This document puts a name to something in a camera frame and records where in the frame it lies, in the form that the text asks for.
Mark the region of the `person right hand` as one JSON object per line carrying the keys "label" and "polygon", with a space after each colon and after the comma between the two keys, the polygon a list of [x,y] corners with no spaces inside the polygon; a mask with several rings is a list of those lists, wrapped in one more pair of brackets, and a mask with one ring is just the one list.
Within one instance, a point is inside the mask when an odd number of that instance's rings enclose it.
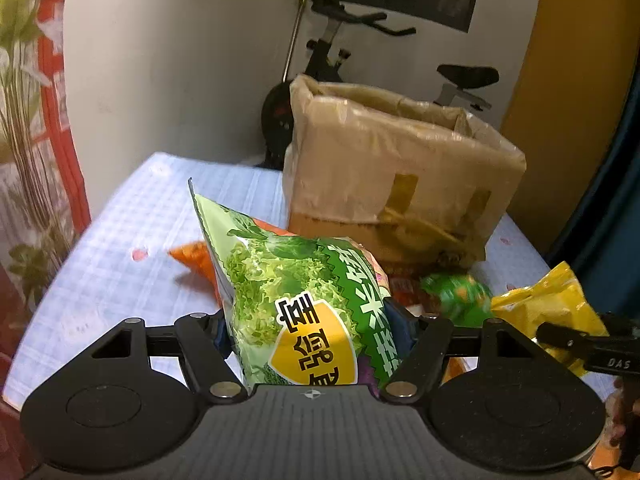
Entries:
{"label": "person right hand", "polygon": [[605,402],[608,429],[605,442],[620,450],[618,466],[628,471],[639,471],[639,382],[617,377],[615,391]]}

